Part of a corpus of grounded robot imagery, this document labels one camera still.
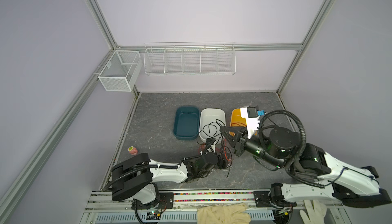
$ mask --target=cotton glove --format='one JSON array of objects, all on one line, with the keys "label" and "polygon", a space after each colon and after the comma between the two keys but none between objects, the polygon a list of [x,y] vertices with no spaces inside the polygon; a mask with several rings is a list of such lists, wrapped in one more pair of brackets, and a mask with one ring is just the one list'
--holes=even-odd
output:
[{"label": "cotton glove", "polygon": [[318,200],[313,200],[313,206],[310,200],[305,200],[305,207],[308,215],[305,211],[300,210],[304,224],[324,224],[324,217],[326,215],[326,206],[321,204]]},{"label": "cotton glove", "polygon": [[244,212],[246,204],[233,204],[229,206],[208,206],[198,209],[198,224],[248,224],[251,217]]}]

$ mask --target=ventilation grille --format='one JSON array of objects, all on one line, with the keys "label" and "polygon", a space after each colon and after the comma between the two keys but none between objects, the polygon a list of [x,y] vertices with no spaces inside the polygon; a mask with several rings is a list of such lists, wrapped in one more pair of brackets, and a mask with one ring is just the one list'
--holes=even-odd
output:
[{"label": "ventilation grille", "polygon": [[[274,215],[272,210],[247,210],[245,211],[251,216],[252,221],[273,221]],[[146,212],[139,213],[143,222],[157,222],[146,221]],[[162,214],[159,222],[197,222],[196,211],[178,211],[165,212]],[[100,213],[95,223],[138,223],[134,212],[129,213]]]}]

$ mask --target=blue plastic basin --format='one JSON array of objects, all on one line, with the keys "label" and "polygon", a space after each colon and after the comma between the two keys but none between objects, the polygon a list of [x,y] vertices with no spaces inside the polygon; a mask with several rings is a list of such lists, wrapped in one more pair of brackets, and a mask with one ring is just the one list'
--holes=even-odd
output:
[{"label": "blue plastic basin", "polygon": [[173,134],[179,140],[194,140],[198,136],[200,122],[199,109],[182,106],[177,109]]}]

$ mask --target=gray marble floor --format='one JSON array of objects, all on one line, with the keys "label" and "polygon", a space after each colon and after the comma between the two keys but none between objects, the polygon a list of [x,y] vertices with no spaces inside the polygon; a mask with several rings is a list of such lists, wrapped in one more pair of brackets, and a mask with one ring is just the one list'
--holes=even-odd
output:
[{"label": "gray marble floor", "polygon": [[[196,140],[177,140],[173,135],[175,113],[177,108],[183,105],[194,105],[200,111],[204,108],[222,109],[227,124],[230,123],[231,112],[239,107],[258,105],[260,110],[267,112],[282,109],[275,93],[142,94],[118,162],[132,157],[127,151],[130,146],[135,146],[139,153],[148,153],[151,159],[160,162],[176,163],[180,158],[196,155],[199,148]],[[275,115],[271,119],[280,126],[290,128],[284,115]],[[275,172],[264,169],[247,152],[240,158],[234,156],[228,178],[227,173],[214,169],[211,175],[195,182],[158,182],[158,186],[160,190],[254,189],[269,188],[274,182],[295,182],[283,169]]]}]

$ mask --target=white metal basket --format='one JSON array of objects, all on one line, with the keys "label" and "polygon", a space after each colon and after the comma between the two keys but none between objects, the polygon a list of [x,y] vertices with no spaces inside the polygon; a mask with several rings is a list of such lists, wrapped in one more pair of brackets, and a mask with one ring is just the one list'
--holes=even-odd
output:
[{"label": "white metal basket", "polygon": [[132,91],[142,65],[139,51],[116,50],[98,78],[107,91]]},{"label": "white metal basket", "polygon": [[147,48],[144,54],[144,69],[148,75],[234,74],[234,45]]}]

